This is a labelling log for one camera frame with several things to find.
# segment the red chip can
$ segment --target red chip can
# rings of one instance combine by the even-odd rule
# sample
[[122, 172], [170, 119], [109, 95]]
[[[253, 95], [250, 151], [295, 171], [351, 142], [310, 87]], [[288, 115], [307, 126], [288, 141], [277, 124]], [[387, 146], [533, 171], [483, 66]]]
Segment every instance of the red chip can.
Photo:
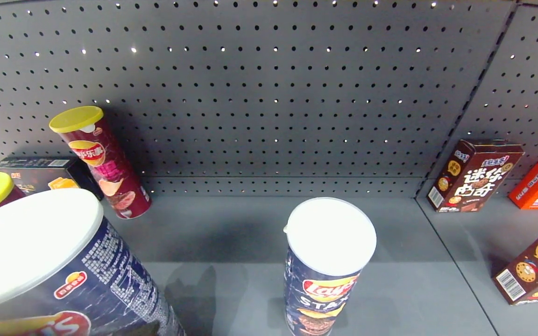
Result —
[[151, 198], [103, 118], [102, 109], [96, 106], [69, 109], [51, 119], [49, 128], [88, 164], [118, 217], [130, 219], [147, 212]]

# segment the navy blue chip can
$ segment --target navy blue chip can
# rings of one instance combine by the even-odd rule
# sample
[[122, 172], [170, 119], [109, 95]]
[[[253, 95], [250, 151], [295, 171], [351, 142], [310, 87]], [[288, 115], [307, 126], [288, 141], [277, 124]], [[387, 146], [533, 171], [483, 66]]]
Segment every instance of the navy blue chip can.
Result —
[[288, 248], [284, 273], [286, 323], [294, 336], [326, 336], [361, 271], [328, 276], [306, 266]]
[[105, 217], [66, 266], [0, 304], [3, 336], [107, 336], [150, 323], [158, 323], [160, 336], [185, 336], [163, 293]]

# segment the pegboard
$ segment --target pegboard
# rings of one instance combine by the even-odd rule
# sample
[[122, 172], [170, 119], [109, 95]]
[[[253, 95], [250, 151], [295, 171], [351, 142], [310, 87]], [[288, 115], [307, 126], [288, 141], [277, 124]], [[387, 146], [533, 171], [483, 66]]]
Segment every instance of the pegboard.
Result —
[[508, 179], [522, 179], [538, 162], [538, 7], [518, 7], [431, 178], [462, 138], [504, 138], [521, 143], [526, 154]]
[[143, 178], [151, 194], [178, 196], [413, 197], [418, 178]]
[[98, 105], [145, 176], [424, 178], [512, 2], [0, 5], [0, 159]]

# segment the black snack box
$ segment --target black snack box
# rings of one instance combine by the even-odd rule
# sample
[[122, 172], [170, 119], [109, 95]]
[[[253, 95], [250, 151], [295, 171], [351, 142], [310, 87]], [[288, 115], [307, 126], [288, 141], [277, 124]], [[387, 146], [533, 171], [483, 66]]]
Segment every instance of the black snack box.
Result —
[[78, 157], [7, 157], [0, 161], [0, 172], [7, 173], [24, 194], [63, 188], [82, 188], [98, 200], [103, 192], [87, 165]]

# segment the gray metal shelf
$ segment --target gray metal shelf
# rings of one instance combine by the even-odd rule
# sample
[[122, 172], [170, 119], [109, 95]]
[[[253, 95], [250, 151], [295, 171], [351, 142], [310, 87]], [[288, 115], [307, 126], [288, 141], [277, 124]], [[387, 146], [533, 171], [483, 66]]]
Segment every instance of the gray metal shelf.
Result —
[[[107, 217], [192, 335], [290, 333], [283, 317], [288, 215], [301, 197], [156, 196], [132, 221]], [[373, 221], [376, 253], [333, 336], [494, 336], [457, 266], [410, 198], [351, 198]], [[329, 248], [329, 234], [318, 246]]]
[[512, 307], [491, 276], [538, 238], [538, 210], [520, 210], [509, 199], [490, 199], [478, 213], [436, 213], [418, 204], [446, 245], [500, 336], [538, 335], [538, 304]]

